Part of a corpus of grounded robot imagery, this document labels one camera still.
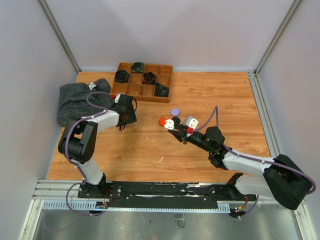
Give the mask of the purple earbud charging case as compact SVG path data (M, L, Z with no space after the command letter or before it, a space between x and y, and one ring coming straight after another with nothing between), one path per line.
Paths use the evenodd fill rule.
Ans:
M171 116L177 117L180 115L180 110L178 108L172 108L170 111Z

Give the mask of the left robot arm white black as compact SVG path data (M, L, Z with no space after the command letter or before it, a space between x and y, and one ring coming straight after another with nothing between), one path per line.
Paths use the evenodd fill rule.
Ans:
M124 93L108 95L114 100L111 107L97 106L89 102L90 106L100 109L101 112L81 118L70 117L58 143L58 152L82 175L78 198L101 199L112 190L106 175L94 158L98 133L111 127L118 127L122 131L128 124L137 121L138 103L134 97Z

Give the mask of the orange earbud charging case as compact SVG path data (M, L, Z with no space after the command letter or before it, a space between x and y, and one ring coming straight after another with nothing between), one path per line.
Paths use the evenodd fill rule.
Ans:
M160 126L164 126L166 124L166 120L167 119L165 117L160 118L159 121L158 121L159 125Z

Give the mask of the white earbud charging case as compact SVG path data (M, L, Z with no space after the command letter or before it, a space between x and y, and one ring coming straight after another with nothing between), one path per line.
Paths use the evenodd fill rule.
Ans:
M175 122L172 119L165 120L164 127L168 130L174 130L175 129Z

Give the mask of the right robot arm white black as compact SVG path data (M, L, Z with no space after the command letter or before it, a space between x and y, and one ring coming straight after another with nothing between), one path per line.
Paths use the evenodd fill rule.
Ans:
M315 182L286 155L258 157L227 147L217 126L205 133L182 124L168 130L179 142L191 143L208 153L211 164L220 169L239 171L226 188L227 196L238 200L243 195L275 199L283 207L296 210L304 198L316 190Z

